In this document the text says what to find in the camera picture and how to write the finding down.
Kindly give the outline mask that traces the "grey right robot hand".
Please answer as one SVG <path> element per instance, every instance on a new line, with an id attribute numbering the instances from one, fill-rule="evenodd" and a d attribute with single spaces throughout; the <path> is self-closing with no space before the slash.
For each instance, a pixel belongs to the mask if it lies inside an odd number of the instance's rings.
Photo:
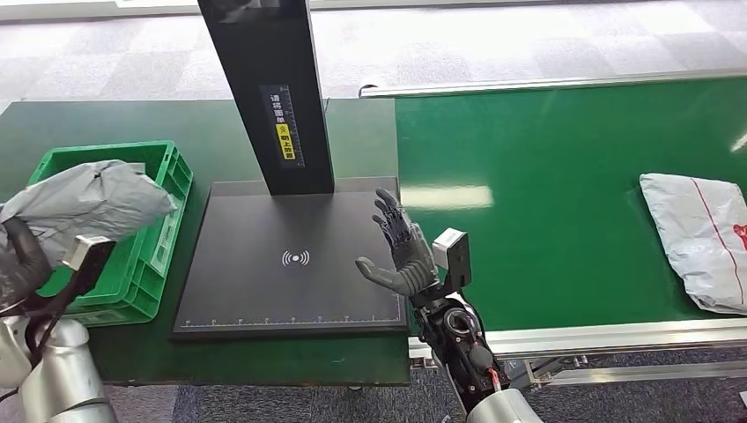
<path id="1" fill-rule="evenodd" d="M 384 269 L 364 256 L 355 260 L 356 267 L 368 281 L 412 297 L 439 282 L 433 253 L 421 228 L 397 198 L 383 188 L 378 188 L 376 195 L 374 205 L 381 212 L 374 214 L 372 220 L 389 245 L 395 269 Z"/>

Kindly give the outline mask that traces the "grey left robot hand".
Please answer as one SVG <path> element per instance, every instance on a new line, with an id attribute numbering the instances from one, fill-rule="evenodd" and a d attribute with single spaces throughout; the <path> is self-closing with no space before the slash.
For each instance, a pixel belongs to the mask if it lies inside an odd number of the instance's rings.
<path id="1" fill-rule="evenodd" d="M 3 228 L 13 253 L 1 253 L 1 310 L 12 308 L 36 294 L 49 279 L 49 260 L 25 221 L 6 220 Z"/>

